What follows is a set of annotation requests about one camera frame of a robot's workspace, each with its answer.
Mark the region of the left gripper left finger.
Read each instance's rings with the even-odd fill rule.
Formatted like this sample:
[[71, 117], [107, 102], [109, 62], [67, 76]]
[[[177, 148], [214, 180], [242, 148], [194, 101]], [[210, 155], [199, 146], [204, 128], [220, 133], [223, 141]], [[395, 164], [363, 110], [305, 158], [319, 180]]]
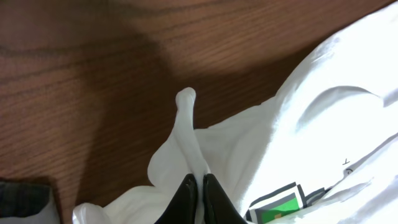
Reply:
[[187, 174], [167, 208], [155, 224], [194, 224], [198, 187], [193, 174]]

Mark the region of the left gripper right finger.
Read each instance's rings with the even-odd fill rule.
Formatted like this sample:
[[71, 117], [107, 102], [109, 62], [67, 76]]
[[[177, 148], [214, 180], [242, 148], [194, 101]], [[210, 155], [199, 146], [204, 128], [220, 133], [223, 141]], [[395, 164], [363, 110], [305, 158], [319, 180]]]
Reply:
[[203, 178], [203, 203], [206, 224], [246, 224], [213, 174]]

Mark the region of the white t-shirt with robot print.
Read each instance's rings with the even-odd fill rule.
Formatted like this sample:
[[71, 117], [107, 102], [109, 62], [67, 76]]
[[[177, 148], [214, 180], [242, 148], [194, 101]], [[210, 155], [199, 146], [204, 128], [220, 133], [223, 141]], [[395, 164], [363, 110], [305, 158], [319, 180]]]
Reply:
[[247, 223], [397, 222], [397, 4], [322, 42], [276, 95], [205, 129], [196, 93], [176, 96], [170, 136], [152, 156], [149, 186], [105, 207], [83, 203], [73, 223], [155, 223], [187, 174], [213, 174]]

